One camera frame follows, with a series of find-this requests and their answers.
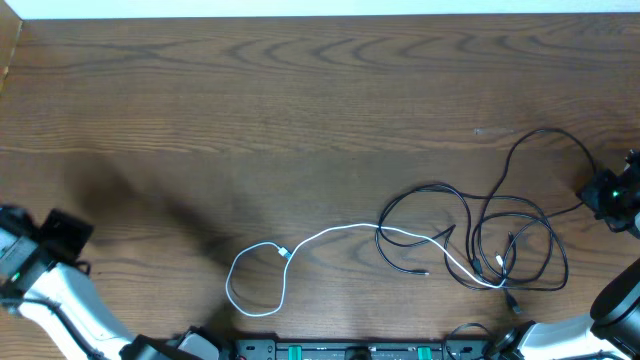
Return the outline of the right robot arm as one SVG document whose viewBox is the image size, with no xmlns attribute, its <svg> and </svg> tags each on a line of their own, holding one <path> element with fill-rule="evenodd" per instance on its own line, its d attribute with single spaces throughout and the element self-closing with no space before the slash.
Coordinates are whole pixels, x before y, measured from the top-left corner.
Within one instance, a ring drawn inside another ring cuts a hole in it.
<svg viewBox="0 0 640 360">
<path fill-rule="evenodd" d="M 613 233 L 639 236 L 639 152 L 630 150 L 624 170 L 596 173 L 577 197 Z M 495 359 L 637 359 L 639 263 L 633 262 L 596 297 L 587 315 L 557 323 L 529 321 L 496 338 L 486 349 Z"/>
</svg>

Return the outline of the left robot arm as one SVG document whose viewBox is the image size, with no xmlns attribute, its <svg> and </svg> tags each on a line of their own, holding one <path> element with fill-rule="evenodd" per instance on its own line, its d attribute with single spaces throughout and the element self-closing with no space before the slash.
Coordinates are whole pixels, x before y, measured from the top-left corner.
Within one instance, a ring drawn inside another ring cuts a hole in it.
<svg viewBox="0 0 640 360">
<path fill-rule="evenodd" d="M 37 225 L 1 207 L 1 306 L 40 326 L 68 359 L 210 359 L 221 347 L 198 328 L 169 340 L 135 335 L 102 301 L 80 259 L 93 226 L 59 209 Z"/>
</svg>

